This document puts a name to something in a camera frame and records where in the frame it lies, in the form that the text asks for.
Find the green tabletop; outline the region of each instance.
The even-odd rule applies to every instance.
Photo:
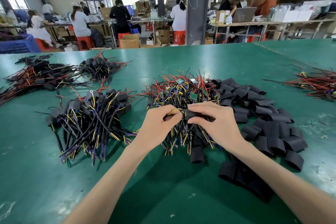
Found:
[[[296,175],[328,192],[336,194],[336,108],[335,103],[305,96],[298,89],[263,81],[284,81],[311,66],[336,67],[336,43],[331,40],[270,41],[249,44],[217,44],[170,48],[106,50],[106,57],[132,62],[118,71],[111,88],[134,87],[162,74],[178,70],[210,78],[232,77],[240,84],[253,84],[267,91],[276,107],[289,110],[305,135],[309,148],[300,153],[305,159]],[[54,53],[50,62],[79,64],[97,51]],[[6,77],[22,65],[23,55],[0,55],[0,77]],[[7,82],[0,81],[0,86]],[[85,95],[87,90],[79,90]],[[61,89],[66,99],[75,98],[71,89]],[[45,124],[48,107],[58,106],[54,91],[40,90],[17,97],[0,108],[0,218],[1,223],[60,223],[112,166],[124,145],[111,140],[107,161],[91,166],[89,157],[79,155],[71,165],[61,164],[56,138]],[[129,129],[141,126],[146,100],[133,104],[121,118]],[[179,147],[172,157],[164,157],[155,148],[132,175],[111,216],[111,223],[299,223],[287,206],[274,196],[263,203],[251,192],[232,185],[217,174],[225,154],[206,148],[205,163],[190,163],[187,149]],[[277,162],[286,165],[283,159]],[[9,206],[11,212],[5,216]]]

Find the orange shirt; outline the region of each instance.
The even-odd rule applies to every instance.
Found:
[[[264,15],[267,16],[268,13],[270,12],[270,9],[272,7],[275,7],[277,5],[276,0],[265,0],[261,5],[258,5],[257,10],[255,11],[254,15],[259,16],[259,15]]]

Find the person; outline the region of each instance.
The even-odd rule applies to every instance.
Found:
[[[235,11],[237,10],[237,8],[241,8],[242,5],[240,3],[241,0],[224,0],[221,5],[219,6],[219,11],[230,11],[230,15],[233,16]],[[239,31],[242,31],[244,28],[243,27],[230,27],[231,32],[233,33],[237,33]],[[226,32],[226,28],[221,27],[218,29],[219,33],[225,33]],[[223,43],[225,38],[225,35],[220,34],[217,37],[216,40],[216,44],[221,44]]]
[[[34,38],[44,40],[51,47],[53,47],[54,44],[57,48],[59,48],[60,44],[52,40],[50,34],[45,28],[41,28],[42,24],[47,26],[54,24],[43,19],[35,10],[29,10],[28,15],[27,33],[31,34]]]
[[[245,141],[231,107],[219,106],[209,101],[188,105],[188,109],[212,117],[213,122],[193,117],[188,123],[200,125],[218,145],[250,167],[278,194],[303,224],[336,223],[336,201]],[[107,223],[133,172],[181,119],[181,112],[172,105],[149,109],[133,142],[66,217],[63,224]]]
[[[90,9],[86,6],[86,4],[85,4],[83,1],[81,1],[80,4],[81,4],[81,6],[82,6],[83,13],[84,13],[86,16],[90,15],[90,14],[91,14]]]
[[[42,6],[42,12],[43,12],[43,16],[44,16],[45,20],[47,20],[47,21],[54,21],[54,20],[56,20],[56,17],[53,16],[54,9],[53,9],[52,5],[50,5],[50,4],[44,4]]]
[[[257,7],[257,10],[255,11],[255,16],[262,16],[262,18],[266,18],[267,15],[270,12],[270,9],[272,7],[275,7],[277,5],[276,0],[254,0],[251,3],[251,7]]]
[[[128,20],[131,20],[128,9],[123,5],[122,0],[115,0],[115,6],[111,8],[110,18],[116,19],[118,33],[130,33]]]
[[[88,28],[86,23],[90,19],[83,13],[81,5],[73,3],[73,11],[70,14],[70,21],[73,25],[74,33],[77,37],[90,36],[96,47],[103,46],[103,34],[96,28]]]
[[[170,17],[174,19],[172,28],[174,31],[186,30],[187,10],[183,0],[176,0],[175,5],[170,13]]]

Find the person in white shirt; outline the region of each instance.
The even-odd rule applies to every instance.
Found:
[[[54,9],[50,4],[45,4],[42,6],[42,12],[44,19],[54,21],[56,17],[53,16]]]
[[[53,44],[58,48],[60,44],[56,43],[51,39],[50,34],[45,28],[41,28],[44,25],[54,25],[53,23],[47,22],[35,10],[29,10],[28,14],[30,19],[27,22],[27,33],[33,35],[34,38],[44,40],[47,44],[53,47]]]
[[[86,24],[90,22],[90,19],[83,13],[80,4],[73,4],[73,11],[70,14],[70,21],[72,22],[73,30],[77,37],[90,36],[93,39],[96,47],[103,46],[103,34],[96,28],[87,27]]]
[[[177,5],[173,7],[170,13],[170,17],[174,19],[173,30],[182,31],[186,30],[186,17],[187,10],[186,6],[183,3],[183,0],[176,0]]]

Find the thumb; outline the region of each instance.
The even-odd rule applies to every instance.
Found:
[[[201,118],[201,117],[192,117],[191,119],[188,120],[189,124],[197,124],[200,125],[202,128],[207,130],[209,126],[211,125],[211,122]]]
[[[165,121],[164,123],[171,129],[176,124],[178,124],[182,120],[182,113],[178,112],[174,116],[172,116],[169,120]]]

